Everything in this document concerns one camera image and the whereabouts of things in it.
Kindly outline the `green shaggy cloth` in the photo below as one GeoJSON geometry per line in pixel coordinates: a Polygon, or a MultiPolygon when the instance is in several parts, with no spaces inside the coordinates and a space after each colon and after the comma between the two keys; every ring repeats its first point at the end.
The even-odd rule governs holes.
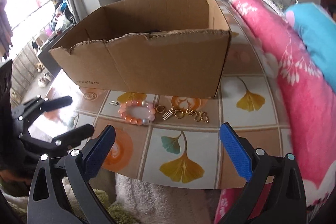
{"type": "MultiPolygon", "coordinates": [[[[5,193],[3,190],[1,190],[1,192],[23,223],[27,223],[28,197],[14,197],[5,193]]],[[[139,223],[139,221],[130,213],[125,211],[119,203],[111,203],[109,201],[109,196],[105,191],[94,189],[94,193],[116,223],[139,223]]],[[[84,218],[84,213],[81,211],[79,203],[77,202],[73,190],[69,185],[66,186],[66,195],[74,213],[78,217],[84,218]]]]}

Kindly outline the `small silver charm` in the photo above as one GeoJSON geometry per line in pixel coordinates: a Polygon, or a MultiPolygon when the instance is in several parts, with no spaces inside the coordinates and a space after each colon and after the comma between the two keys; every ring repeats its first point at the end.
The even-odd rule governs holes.
{"type": "Polygon", "coordinates": [[[109,101],[109,104],[117,106],[117,105],[119,105],[119,102],[118,101],[109,101]]]}

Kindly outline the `white fluffy towel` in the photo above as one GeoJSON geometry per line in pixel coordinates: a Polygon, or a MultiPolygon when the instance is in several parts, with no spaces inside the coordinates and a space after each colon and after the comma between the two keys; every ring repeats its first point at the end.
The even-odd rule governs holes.
{"type": "MultiPolygon", "coordinates": [[[[64,190],[70,186],[62,179],[64,190]]],[[[90,180],[93,189],[105,191],[139,223],[213,223],[220,190],[182,189],[141,182],[107,170],[90,180]]],[[[29,182],[5,181],[1,190],[14,197],[28,197],[29,182]]]]}

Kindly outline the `pink floral blanket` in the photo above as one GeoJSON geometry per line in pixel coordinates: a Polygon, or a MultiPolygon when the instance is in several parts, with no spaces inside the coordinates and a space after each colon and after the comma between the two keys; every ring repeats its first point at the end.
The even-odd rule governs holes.
{"type": "Polygon", "coordinates": [[[245,39],[230,48],[223,119],[253,146],[296,157],[313,223],[335,188],[335,94],[298,34],[266,3],[229,0],[223,9],[245,39]]]}

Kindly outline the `patterned tile table mat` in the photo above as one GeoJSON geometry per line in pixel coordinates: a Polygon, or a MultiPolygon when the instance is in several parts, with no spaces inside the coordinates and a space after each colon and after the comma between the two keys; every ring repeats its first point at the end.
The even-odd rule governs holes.
{"type": "Polygon", "coordinates": [[[232,6],[219,3],[233,38],[219,92],[214,99],[124,93],[86,89],[60,72],[47,97],[70,96],[70,106],[41,115],[30,127],[33,137],[51,141],[84,124],[98,135],[107,125],[116,130],[116,142],[104,168],[126,177],[153,184],[191,188],[224,189],[244,185],[219,139],[219,127],[229,123],[238,135],[271,155],[291,151],[288,116],[280,89],[268,67],[252,46],[252,34],[232,6]],[[207,114],[208,122],[181,116],[162,119],[156,115],[148,126],[136,126],[121,119],[120,103],[147,100],[164,111],[171,107],[207,114]]]}

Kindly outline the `brown cardboard box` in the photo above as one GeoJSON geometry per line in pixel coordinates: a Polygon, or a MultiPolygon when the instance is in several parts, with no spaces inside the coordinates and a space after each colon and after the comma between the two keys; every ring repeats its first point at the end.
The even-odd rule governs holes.
{"type": "Polygon", "coordinates": [[[81,87],[213,98],[231,37],[216,0],[123,0],[89,14],[50,53],[81,87]]]}

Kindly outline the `blue pillow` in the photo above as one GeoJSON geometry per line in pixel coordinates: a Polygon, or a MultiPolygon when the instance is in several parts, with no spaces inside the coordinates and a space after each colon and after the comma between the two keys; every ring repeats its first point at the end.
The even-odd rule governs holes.
{"type": "Polygon", "coordinates": [[[313,2],[289,6],[285,18],[297,32],[327,83],[335,89],[335,21],[313,2]]]}

